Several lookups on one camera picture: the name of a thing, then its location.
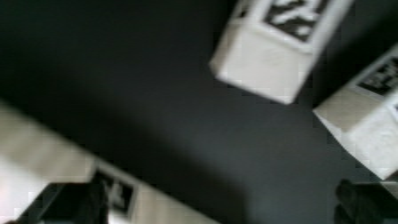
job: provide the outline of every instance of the black square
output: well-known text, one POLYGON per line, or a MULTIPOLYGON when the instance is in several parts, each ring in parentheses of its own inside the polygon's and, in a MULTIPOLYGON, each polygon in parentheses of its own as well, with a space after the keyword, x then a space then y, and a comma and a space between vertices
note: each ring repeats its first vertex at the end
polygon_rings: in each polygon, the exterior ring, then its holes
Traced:
POLYGON ((96 170, 92 179, 99 180, 106 185, 110 209, 113 209, 124 216, 131 216, 131 200, 135 196, 131 184, 126 184, 119 178, 101 170, 96 170))
POLYGON ((314 33, 330 0, 273 0, 265 23, 300 42, 314 33))
POLYGON ((398 88, 398 58, 389 58, 382 66, 359 81, 357 86, 385 96, 394 88, 398 88))

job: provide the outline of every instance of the white cube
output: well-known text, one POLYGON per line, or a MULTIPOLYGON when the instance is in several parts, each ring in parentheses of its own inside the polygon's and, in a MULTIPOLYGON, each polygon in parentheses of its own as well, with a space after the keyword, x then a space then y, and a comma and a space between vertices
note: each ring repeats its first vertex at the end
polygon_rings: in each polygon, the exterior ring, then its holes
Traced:
POLYGON ((211 59, 217 78, 289 104, 352 0, 240 1, 211 59))

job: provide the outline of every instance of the black floor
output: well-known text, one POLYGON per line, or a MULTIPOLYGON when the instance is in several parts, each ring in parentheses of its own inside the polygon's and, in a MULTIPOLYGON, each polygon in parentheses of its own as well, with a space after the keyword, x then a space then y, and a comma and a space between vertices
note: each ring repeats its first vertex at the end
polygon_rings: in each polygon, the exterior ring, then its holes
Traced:
POLYGON ((208 69, 227 0, 0 1, 0 96, 225 224, 332 223, 339 180, 376 180, 312 115, 396 40, 362 2, 282 106, 208 69))

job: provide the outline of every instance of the white block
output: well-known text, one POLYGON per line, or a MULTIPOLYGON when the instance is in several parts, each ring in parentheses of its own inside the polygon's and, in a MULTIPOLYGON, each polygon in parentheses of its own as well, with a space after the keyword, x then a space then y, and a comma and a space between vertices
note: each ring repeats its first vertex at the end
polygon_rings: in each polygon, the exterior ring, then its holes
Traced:
POLYGON ((297 2, 238 3, 209 62, 217 78, 284 104, 295 100, 352 0, 297 2))
POLYGON ((314 110, 330 133, 385 179, 398 170, 398 47, 314 110))

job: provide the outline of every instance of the white box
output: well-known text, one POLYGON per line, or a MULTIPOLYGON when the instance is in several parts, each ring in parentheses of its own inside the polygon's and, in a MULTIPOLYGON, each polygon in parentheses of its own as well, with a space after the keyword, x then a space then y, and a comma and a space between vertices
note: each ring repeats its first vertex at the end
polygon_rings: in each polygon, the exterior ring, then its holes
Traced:
POLYGON ((355 159, 382 179, 398 171, 398 46, 314 113, 355 159))
POLYGON ((240 1, 211 59, 217 78, 284 104, 305 81, 352 0, 240 1))

